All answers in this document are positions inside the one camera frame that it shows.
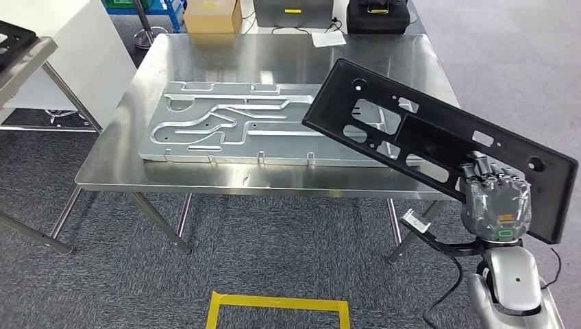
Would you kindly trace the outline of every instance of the white paper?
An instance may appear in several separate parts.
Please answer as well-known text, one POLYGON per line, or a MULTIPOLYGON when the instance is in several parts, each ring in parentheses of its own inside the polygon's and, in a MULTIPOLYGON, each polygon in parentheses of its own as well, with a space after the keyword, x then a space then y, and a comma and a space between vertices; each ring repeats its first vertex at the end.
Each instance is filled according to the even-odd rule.
POLYGON ((347 44, 343 33, 341 31, 333 31, 328 33, 312 33, 312 43, 316 48, 339 46, 347 44))

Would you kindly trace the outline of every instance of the aluminum plate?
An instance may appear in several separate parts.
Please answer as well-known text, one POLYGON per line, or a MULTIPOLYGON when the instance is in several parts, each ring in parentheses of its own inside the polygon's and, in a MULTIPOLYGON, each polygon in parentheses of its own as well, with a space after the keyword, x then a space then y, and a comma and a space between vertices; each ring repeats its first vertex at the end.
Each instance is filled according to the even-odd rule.
MULTIPOLYGON (((170 82, 138 153, 153 161, 385 167, 301 124, 320 87, 170 82)), ((382 131, 399 124, 365 101, 354 115, 382 131)), ((364 137, 357 130, 346 134, 364 137)), ((397 158, 393 146, 378 151, 397 158)))

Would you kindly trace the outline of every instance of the black plastic panel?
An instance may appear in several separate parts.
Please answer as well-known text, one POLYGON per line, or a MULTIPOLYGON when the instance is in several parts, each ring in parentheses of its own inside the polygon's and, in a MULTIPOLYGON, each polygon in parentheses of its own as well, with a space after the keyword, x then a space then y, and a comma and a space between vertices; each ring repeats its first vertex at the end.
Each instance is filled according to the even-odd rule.
POLYGON ((38 38, 33 31, 0 21, 0 34, 8 38, 0 42, 0 71, 12 66, 12 61, 38 38))
POLYGON ((558 243, 561 238, 578 163, 553 149, 344 59, 333 66, 303 124, 461 202, 466 196, 456 190, 460 165, 469 160, 470 151, 487 154, 522 171, 531 183, 529 234, 546 243, 558 243), (415 102, 417 112, 399 107, 400 97, 415 102), (353 118, 351 111, 359 99, 399 114, 396 133, 386 134, 353 118), (365 131, 366 141, 346 137, 346 125, 365 131), (491 146, 473 141, 475 131, 492 137, 491 146), (396 160, 375 150, 383 142, 401 149, 396 160), (409 154, 442 167, 448 180, 439 182, 408 167, 409 154))

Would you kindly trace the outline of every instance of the yellow tape square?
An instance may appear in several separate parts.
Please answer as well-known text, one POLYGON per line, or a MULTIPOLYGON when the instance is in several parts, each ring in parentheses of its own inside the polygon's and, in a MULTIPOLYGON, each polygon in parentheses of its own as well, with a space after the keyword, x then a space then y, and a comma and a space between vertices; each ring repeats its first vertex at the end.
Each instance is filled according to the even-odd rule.
POLYGON ((290 308, 295 310, 326 310, 339 313, 339 329, 349 329, 349 304, 345 300, 312 300, 250 295, 226 295, 212 292, 206 329, 216 329, 220 305, 290 308))

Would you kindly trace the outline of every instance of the green light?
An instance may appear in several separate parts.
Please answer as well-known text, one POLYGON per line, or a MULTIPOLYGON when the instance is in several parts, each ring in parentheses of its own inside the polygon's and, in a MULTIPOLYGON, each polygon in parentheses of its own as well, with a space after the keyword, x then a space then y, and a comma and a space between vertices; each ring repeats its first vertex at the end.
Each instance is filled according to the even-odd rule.
POLYGON ((500 231, 498 231, 498 236, 500 236, 502 238, 509 238, 513 235, 514 235, 514 232, 512 230, 500 230, 500 231))

